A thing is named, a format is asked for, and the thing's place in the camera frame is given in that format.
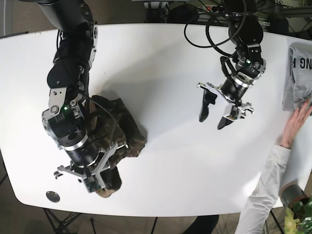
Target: floor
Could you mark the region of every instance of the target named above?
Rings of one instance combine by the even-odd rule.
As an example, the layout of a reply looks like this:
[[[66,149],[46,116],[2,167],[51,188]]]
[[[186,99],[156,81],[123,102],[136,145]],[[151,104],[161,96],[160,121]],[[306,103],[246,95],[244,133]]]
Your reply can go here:
[[[91,7],[93,16],[99,24],[111,23],[140,23],[146,19],[145,9],[141,2],[131,0],[85,0]],[[297,4],[296,1],[284,0],[284,4]],[[24,3],[17,0],[7,0],[7,27],[6,34],[16,32],[36,32],[54,29],[46,19],[37,4]],[[292,20],[295,30],[301,30],[301,19]],[[5,175],[5,169],[0,164],[0,178]],[[312,191],[312,178],[310,178],[306,192]],[[65,218],[69,213],[54,211],[59,219]],[[274,209],[274,213],[281,225],[285,211],[283,208]],[[98,234],[149,234],[152,230],[154,217],[118,217],[107,215],[83,214],[70,226],[70,231],[79,234],[93,234],[89,221],[94,218]],[[196,217],[162,217],[159,218],[155,234],[180,234],[195,220]],[[225,214],[219,218],[214,234],[233,234],[238,223],[239,214]],[[270,234],[279,234],[273,219],[269,216],[268,227]],[[17,234],[52,234],[51,226],[44,215],[42,208],[21,204],[14,195],[9,179],[0,187],[0,233]]]

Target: white sleeve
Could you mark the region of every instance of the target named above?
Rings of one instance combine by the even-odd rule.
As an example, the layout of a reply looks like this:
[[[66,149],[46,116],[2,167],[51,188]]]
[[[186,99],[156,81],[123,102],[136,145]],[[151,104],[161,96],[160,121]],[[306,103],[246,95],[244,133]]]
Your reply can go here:
[[[261,234],[265,220],[278,199],[279,185],[290,149],[274,146],[253,194],[240,214],[235,234]]]

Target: brown cloth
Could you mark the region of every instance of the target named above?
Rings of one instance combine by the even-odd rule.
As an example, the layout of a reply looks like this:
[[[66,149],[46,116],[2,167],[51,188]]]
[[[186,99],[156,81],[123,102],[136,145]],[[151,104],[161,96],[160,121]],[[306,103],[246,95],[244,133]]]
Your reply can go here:
[[[91,140],[96,140],[94,142],[96,147],[108,149],[114,142],[119,146],[125,142],[128,145],[128,148],[122,147],[116,150],[114,155],[109,158],[111,169],[101,173],[107,187],[96,191],[96,193],[102,197],[109,197],[120,189],[122,184],[116,165],[125,157],[138,157],[145,147],[146,139],[140,133],[136,122],[120,98],[113,101],[101,96],[92,96],[92,98],[117,121],[115,129],[111,133],[114,127],[112,118],[98,105],[93,102],[89,103],[90,115],[94,117],[91,118],[88,130],[91,133]]]

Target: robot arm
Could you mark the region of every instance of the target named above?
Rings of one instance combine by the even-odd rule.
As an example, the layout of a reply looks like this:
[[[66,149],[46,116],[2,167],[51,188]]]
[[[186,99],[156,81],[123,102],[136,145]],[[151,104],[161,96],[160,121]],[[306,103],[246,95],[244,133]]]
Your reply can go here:
[[[104,189],[106,180],[100,173],[110,169],[108,159],[120,147],[113,142],[109,149],[97,148],[97,140],[88,129],[96,117],[98,121],[106,122],[105,115],[90,113],[89,101],[92,99],[88,94],[89,70],[98,39],[97,23],[83,0],[21,1],[38,3],[58,28],[54,66],[47,77],[51,88],[49,109],[43,111],[42,123],[58,148],[64,149],[71,158],[71,165],[58,167],[55,177],[66,172],[83,182],[88,192]]]
[[[227,54],[219,48],[214,47],[215,50],[224,55],[220,58],[220,61],[222,72],[227,79],[219,87],[215,87],[210,83],[207,84],[215,88],[229,103],[218,129],[241,118],[245,118],[246,111],[254,112],[252,105],[250,103],[242,103],[241,99],[248,88],[254,85],[255,81],[262,76],[266,67],[265,60],[261,57],[260,43],[263,39],[263,30],[256,16],[256,2],[254,0],[245,0],[246,8],[242,0],[224,0],[223,4],[226,18],[229,22],[229,35],[234,35],[241,24],[243,25],[237,35],[232,39],[232,42],[236,45],[236,52],[234,54]],[[214,45],[214,43],[209,35],[209,25],[215,19],[216,17],[212,16],[206,27],[206,36],[211,45]],[[236,64],[235,68],[231,64],[230,59]],[[198,87],[203,88],[205,92],[200,114],[200,121],[202,122],[208,116],[207,103],[214,104],[216,97],[207,100],[206,97],[212,97],[212,95],[207,95],[210,91],[202,83],[199,83]]]

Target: silver ring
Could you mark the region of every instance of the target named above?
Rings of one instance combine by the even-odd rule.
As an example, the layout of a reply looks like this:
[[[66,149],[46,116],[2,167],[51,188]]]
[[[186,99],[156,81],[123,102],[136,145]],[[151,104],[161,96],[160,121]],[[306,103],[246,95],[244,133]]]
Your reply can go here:
[[[240,79],[238,79],[237,77],[232,77],[232,79],[239,84],[240,86],[244,87],[244,88],[248,88],[250,86],[250,84],[246,84],[244,82],[242,82]]]
[[[80,148],[81,146],[83,146],[87,140],[88,140],[88,134],[86,133],[84,138],[80,142],[78,142],[76,145],[68,146],[68,147],[62,146],[62,147],[66,151],[73,151],[73,150],[76,150],[76,149]]]

